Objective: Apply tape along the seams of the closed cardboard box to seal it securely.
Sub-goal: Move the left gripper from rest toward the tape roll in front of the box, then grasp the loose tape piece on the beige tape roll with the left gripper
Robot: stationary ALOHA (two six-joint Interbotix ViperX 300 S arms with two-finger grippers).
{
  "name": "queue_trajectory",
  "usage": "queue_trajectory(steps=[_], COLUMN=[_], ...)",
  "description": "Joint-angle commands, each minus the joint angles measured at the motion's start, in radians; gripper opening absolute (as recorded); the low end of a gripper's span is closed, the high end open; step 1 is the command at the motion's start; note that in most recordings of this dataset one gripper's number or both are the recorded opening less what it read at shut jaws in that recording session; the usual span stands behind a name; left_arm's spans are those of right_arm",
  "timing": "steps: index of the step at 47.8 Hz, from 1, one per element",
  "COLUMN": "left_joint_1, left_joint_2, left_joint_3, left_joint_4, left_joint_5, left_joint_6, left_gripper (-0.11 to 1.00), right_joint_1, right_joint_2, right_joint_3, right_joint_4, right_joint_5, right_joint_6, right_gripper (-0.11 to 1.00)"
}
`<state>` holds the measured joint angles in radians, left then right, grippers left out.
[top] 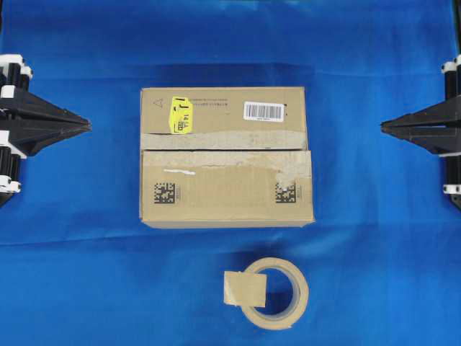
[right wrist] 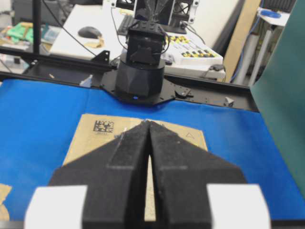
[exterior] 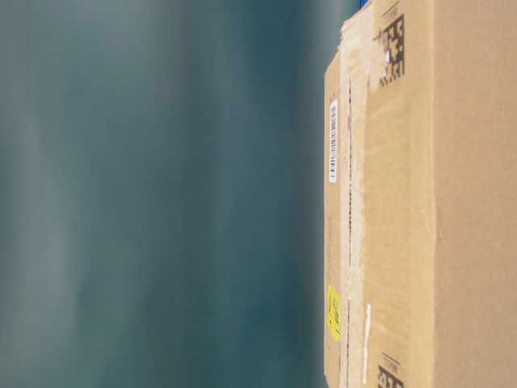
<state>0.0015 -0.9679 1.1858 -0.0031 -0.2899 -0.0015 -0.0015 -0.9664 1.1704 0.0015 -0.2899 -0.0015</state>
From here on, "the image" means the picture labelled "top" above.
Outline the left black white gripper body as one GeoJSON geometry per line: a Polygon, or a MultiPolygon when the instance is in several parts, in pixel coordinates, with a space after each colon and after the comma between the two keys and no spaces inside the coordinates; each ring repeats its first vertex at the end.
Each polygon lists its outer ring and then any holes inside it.
{"type": "Polygon", "coordinates": [[[20,54],[1,54],[1,206],[21,192],[19,171],[21,161],[27,158],[24,151],[13,144],[13,121],[20,116],[9,102],[20,91],[29,89],[32,77],[32,69],[20,54]]]}

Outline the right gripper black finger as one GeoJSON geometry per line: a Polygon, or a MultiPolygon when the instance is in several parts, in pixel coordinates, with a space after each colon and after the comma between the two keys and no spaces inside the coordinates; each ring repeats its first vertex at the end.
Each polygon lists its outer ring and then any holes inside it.
{"type": "Polygon", "coordinates": [[[385,128],[453,125],[460,122],[460,95],[432,105],[418,112],[382,122],[385,128]]]}
{"type": "Polygon", "coordinates": [[[420,146],[432,154],[446,156],[460,152],[459,128],[381,127],[381,131],[420,146]]]}

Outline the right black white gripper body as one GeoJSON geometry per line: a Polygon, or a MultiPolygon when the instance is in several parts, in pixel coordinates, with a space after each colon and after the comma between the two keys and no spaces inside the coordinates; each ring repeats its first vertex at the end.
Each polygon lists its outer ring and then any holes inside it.
{"type": "Polygon", "coordinates": [[[455,143],[443,155],[446,162],[447,180],[443,185],[444,194],[460,209],[460,54],[442,66],[444,75],[444,96],[449,116],[447,128],[453,128],[455,143]]]}

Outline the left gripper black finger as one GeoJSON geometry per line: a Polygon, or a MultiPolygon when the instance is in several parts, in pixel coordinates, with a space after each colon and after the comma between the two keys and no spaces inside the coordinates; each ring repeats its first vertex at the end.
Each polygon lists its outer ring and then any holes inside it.
{"type": "Polygon", "coordinates": [[[22,128],[1,129],[1,147],[9,147],[13,154],[30,157],[42,149],[69,138],[90,131],[90,125],[70,124],[57,128],[22,128]]]}
{"type": "Polygon", "coordinates": [[[89,121],[21,88],[1,88],[1,109],[22,119],[89,125],[89,121]]]}

